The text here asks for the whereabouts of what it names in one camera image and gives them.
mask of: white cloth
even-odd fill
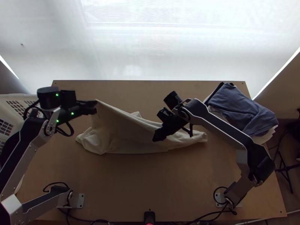
[[[184,131],[153,142],[154,131],[161,123],[146,120],[139,112],[132,114],[97,100],[97,114],[92,115],[93,126],[76,137],[83,147],[97,154],[167,152],[196,142],[206,142],[207,135],[197,130],[193,137]]]

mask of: wooden tabletop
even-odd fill
[[[139,111],[148,120],[165,107],[163,99],[175,90],[183,99],[204,100],[219,81],[53,81],[61,90],[75,90],[78,100],[95,98],[129,113]],[[233,82],[245,95],[245,82]],[[157,221],[191,221],[219,211],[213,200],[218,186],[229,186],[240,178],[235,150],[201,126],[207,143],[155,154],[103,154],[86,151],[75,137],[91,126],[90,116],[71,121],[73,137],[56,134],[32,160],[18,193],[22,202],[43,194],[51,182],[66,182],[74,191],[85,193],[82,209],[72,215],[113,222],[143,220],[145,211],[156,213]],[[271,176],[248,192],[236,208],[237,215],[223,214],[220,220],[286,216],[279,185]],[[64,220],[57,209],[40,217]]]

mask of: gray shirt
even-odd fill
[[[278,125],[275,114],[225,83],[208,101],[229,123],[249,136],[262,136]]]

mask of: white laundry basket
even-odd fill
[[[37,99],[34,94],[0,94],[0,154],[7,139],[23,125],[25,109]]]

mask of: cable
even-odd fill
[[[298,119],[297,119],[296,121],[298,121],[298,120],[300,119],[300,109],[297,109],[297,111],[298,111],[298,113],[299,113],[299,116],[298,116]],[[270,149],[273,149],[273,148],[277,147],[276,152],[275,152],[275,156],[274,156],[274,159],[273,159],[273,162],[275,162],[275,159],[276,159],[277,154],[278,154],[278,151],[279,151],[280,143],[281,143],[282,139],[284,138],[284,136],[285,136],[286,134],[288,134],[287,128],[285,128],[285,130],[284,130],[283,133],[281,134],[281,136],[280,136],[280,138],[279,138],[279,141],[278,141],[278,144],[277,144],[276,146],[272,147],[272,148],[269,148],[269,150],[270,150]]]
[[[63,210],[61,210],[60,208],[58,208],[59,211],[61,211],[63,214],[67,215],[67,212],[64,212]],[[68,215],[68,217],[74,219],[74,220],[77,220],[77,221],[82,221],[82,222],[97,222],[97,221],[102,221],[102,223],[110,223],[108,222],[107,220],[104,220],[104,219],[97,219],[97,220],[90,220],[90,219],[80,219],[80,218],[77,218],[77,217],[74,217],[72,215]]]
[[[24,120],[26,120],[26,118],[27,118],[27,113],[28,113],[28,111],[29,111],[31,108],[35,107],[39,102],[40,102],[40,101],[37,100],[36,102],[32,103],[30,106],[28,106],[28,107],[25,109],[24,115],[23,115],[23,119],[24,119]]]
[[[66,222],[67,222],[68,225],[70,225],[70,222],[69,222],[69,213],[70,213],[70,211],[71,211],[71,209],[68,208],[67,213],[66,213]]]
[[[91,225],[93,225],[94,223],[109,223],[109,222],[108,222],[107,220],[97,219],[97,220],[93,221],[93,222],[91,223]]]
[[[273,149],[273,148],[276,148],[278,145],[275,145],[275,146],[273,146],[272,148],[268,148],[268,150],[271,150],[271,149]]]
[[[46,190],[46,188],[49,187],[49,186],[51,186],[51,185],[57,185],[57,184],[63,184],[63,185],[65,185],[66,188],[69,188],[69,186],[65,182],[53,182],[53,183],[48,184],[46,187],[44,187],[43,188],[43,192],[49,192],[49,190]]]
[[[69,124],[69,122],[66,122],[68,128],[70,129],[70,134],[67,134],[62,128],[60,127],[56,127],[56,131],[60,134],[62,134],[63,136],[66,136],[66,137],[71,137],[73,136],[74,134],[74,129],[73,127],[71,126],[71,124]]]
[[[280,143],[283,140],[284,136],[287,135],[287,134],[288,134],[288,132],[286,130],[281,134],[281,136],[279,138],[279,141],[278,141],[278,145],[277,145],[277,149],[276,149],[276,152],[275,152],[275,156],[274,156],[273,162],[275,162],[275,159],[276,159],[277,154],[279,152]]]
[[[216,200],[216,192],[217,192],[217,190],[219,190],[219,189],[221,189],[221,188],[225,188],[225,189],[227,189],[227,187],[223,187],[223,186],[221,186],[221,187],[217,187],[214,191],[213,191],[213,199],[214,199],[214,201],[216,202],[216,203],[218,203],[218,204],[220,204],[220,205],[225,205],[226,204],[226,201],[225,202],[218,202],[217,200]]]
[[[195,223],[195,222],[211,222],[211,221],[214,221],[217,218],[219,218],[222,213],[232,213],[233,215],[237,215],[236,211],[233,211],[233,210],[230,210],[230,209],[229,210],[225,210],[228,204],[229,203],[227,202],[224,205],[224,207],[223,207],[223,209],[221,211],[216,211],[216,212],[211,212],[211,213],[205,214],[205,215],[203,215],[203,216],[201,216],[201,217],[199,217],[199,218],[197,218],[197,219],[195,219],[193,221],[188,222],[186,225],[190,225],[190,224]],[[213,219],[202,220],[203,218],[205,218],[207,216],[210,216],[210,215],[213,215],[213,214],[217,214],[217,213],[218,213],[218,215],[215,218],[213,218]]]

